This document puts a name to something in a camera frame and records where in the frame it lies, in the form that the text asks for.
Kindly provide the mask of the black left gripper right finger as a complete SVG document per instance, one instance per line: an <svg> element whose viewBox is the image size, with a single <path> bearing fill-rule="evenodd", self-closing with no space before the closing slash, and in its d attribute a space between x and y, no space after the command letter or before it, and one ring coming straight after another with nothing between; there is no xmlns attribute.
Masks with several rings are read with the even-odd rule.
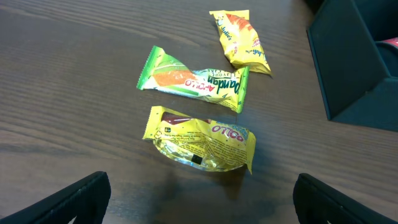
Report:
<svg viewBox="0 0 398 224"><path fill-rule="evenodd" d="M298 175L293 201L300 224L397 224L306 173Z"/></svg>

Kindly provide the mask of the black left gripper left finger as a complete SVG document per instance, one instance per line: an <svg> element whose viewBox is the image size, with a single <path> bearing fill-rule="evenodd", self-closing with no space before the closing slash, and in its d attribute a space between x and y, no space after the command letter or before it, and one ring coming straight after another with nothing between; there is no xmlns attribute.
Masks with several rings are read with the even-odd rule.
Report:
<svg viewBox="0 0 398 224"><path fill-rule="evenodd" d="M111 197L106 172L97 171L47 198L1 219L3 224L102 224Z"/></svg>

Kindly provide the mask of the red soda can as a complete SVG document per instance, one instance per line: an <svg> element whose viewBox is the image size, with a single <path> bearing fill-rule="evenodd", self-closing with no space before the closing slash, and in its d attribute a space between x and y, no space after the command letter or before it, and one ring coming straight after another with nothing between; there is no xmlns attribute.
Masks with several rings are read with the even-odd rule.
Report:
<svg viewBox="0 0 398 224"><path fill-rule="evenodd" d="M387 39L387 40L383 40L382 43L390 44L390 45L393 45L395 47L398 47L398 37Z"/></svg>

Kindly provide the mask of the yellow peanut butter snack packet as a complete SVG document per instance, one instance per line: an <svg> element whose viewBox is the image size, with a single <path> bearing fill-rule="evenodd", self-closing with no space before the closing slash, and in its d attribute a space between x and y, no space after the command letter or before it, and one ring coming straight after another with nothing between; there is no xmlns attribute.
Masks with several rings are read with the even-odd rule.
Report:
<svg viewBox="0 0 398 224"><path fill-rule="evenodd" d="M249 10L210 11L215 18L225 57L235 68L249 67L251 72L271 75L265 51L249 21Z"/></svg>

